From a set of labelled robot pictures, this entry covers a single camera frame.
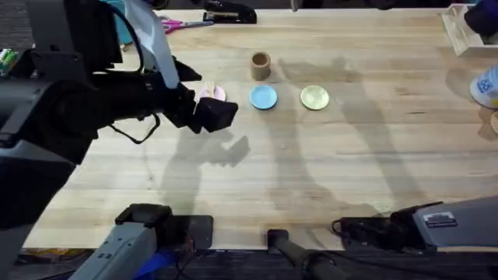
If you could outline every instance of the label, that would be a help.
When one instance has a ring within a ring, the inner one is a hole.
[[[477,79],[477,88],[481,94],[491,100],[498,99],[498,65],[495,65]]]
[[[458,225],[457,219],[454,218],[451,212],[427,214],[423,216],[423,221],[426,223],[426,226],[430,229],[451,227]]]

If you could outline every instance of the black stapler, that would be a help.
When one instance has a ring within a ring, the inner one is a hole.
[[[246,5],[221,1],[208,0],[204,2],[206,12],[202,20],[214,23],[248,23],[258,22],[256,11]]]

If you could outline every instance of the light blue plate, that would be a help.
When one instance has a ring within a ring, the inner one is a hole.
[[[259,110],[267,110],[277,103],[277,92],[271,86],[256,86],[251,90],[252,106]]]

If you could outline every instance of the pink plate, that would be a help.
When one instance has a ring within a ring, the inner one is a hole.
[[[221,88],[221,86],[216,86],[215,87],[215,94],[214,94],[214,96],[210,96],[208,94],[208,89],[207,88],[202,89],[199,92],[199,98],[202,98],[202,97],[212,97],[212,98],[215,98],[217,100],[226,101],[226,93],[225,93],[225,90]]]

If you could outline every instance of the small wooden cup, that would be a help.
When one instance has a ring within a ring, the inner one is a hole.
[[[264,81],[272,74],[270,56],[265,52],[257,52],[251,59],[251,76],[256,81]]]

